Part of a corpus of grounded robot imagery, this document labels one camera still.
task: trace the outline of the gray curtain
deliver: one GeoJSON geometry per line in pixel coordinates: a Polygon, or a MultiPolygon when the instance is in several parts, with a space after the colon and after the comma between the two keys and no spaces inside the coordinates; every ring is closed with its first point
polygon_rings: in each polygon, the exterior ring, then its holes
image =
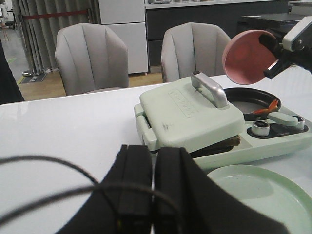
{"type": "Polygon", "coordinates": [[[92,22],[100,23],[98,0],[12,0],[12,6],[23,38],[25,39],[25,34],[29,37],[30,43],[24,45],[28,63],[31,69],[33,64],[37,71],[57,68],[54,53],[58,31],[73,24],[89,22],[88,18],[86,15],[77,15],[28,19],[25,20],[23,30],[18,15],[32,16],[91,9],[92,22]]]}

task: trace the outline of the black cable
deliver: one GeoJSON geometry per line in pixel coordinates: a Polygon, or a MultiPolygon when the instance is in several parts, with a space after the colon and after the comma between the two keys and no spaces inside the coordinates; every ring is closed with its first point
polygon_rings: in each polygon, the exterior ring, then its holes
{"type": "Polygon", "coordinates": [[[1,158],[0,159],[0,165],[6,164],[6,163],[11,163],[11,162],[17,162],[17,161],[32,161],[32,160],[39,160],[39,161],[50,161],[50,162],[56,162],[65,166],[68,166],[78,172],[80,172],[81,174],[83,174],[84,176],[86,176],[89,180],[91,180],[91,182],[93,184],[98,184],[98,181],[92,176],[90,175],[87,171],[85,171],[84,169],[82,169],[81,167],[65,161],[63,159],[60,158],[56,158],[56,157],[49,157],[49,156],[14,156],[14,157],[8,157],[8,158],[1,158]]]}
{"type": "Polygon", "coordinates": [[[41,206],[45,206],[50,203],[64,200],[68,197],[81,195],[81,194],[89,193],[93,191],[102,191],[103,193],[106,193],[107,191],[116,191],[116,190],[119,191],[121,189],[131,190],[131,191],[140,191],[142,193],[151,194],[151,195],[154,195],[155,197],[158,197],[162,201],[164,201],[167,205],[169,205],[169,207],[171,207],[174,210],[175,216],[176,216],[176,222],[178,226],[178,232],[182,233],[182,230],[183,230],[182,227],[183,227],[184,222],[183,222],[181,211],[167,195],[159,191],[152,190],[150,187],[147,187],[147,186],[143,186],[143,185],[136,184],[136,183],[124,183],[124,182],[97,184],[94,186],[85,186],[85,187],[80,187],[76,189],[70,189],[64,192],[60,192],[60,193],[30,202],[0,217],[0,227],[4,226],[4,224],[7,224],[8,222],[12,221],[18,216],[23,215],[29,211],[35,210],[41,206]]]}

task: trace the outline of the black frying pan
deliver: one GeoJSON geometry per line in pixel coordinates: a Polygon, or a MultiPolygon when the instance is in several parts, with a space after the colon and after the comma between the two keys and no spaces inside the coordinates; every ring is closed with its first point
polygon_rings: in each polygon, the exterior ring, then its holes
{"type": "Polygon", "coordinates": [[[281,108],[281,101],[273,94],[258,89],[251,88],[229,88],[224,89],[226,97],[230,103],[236,106],[244,114],[245,121],[255,121],[267,119],[267,114],[257,115],[250,112],[268,108],[275,99],[278,100],[276,112],[281,108]]]}

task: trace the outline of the robotic arm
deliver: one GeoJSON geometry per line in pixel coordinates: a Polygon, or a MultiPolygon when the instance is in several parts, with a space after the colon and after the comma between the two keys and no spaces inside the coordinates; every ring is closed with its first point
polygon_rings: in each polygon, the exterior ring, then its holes
{"type": "Polygon", "coordinates": [[[293,27],[279,44],[266,35],[259,38],[259,42],[266,46],[277,58],[264,75],[270,79],[284,71],[292,64],[296,64],[310,71],[312,74],[312,16],[304,17],[293,27]]]}

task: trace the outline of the sandwich maker handle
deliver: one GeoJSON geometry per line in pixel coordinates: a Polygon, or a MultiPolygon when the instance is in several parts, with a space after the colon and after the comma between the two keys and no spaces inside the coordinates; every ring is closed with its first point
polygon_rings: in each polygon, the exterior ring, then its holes
{"type": "Polygon", "coordinates": [[[192,86],[196,89],[201,88],[201,85],[208,89],[214,97],[214,105],[216,108],[223,108],[229,105],[225,92],[221,85],[215,82],[206,74],[200,71],[194,71],[191,76],[192,86]]]}

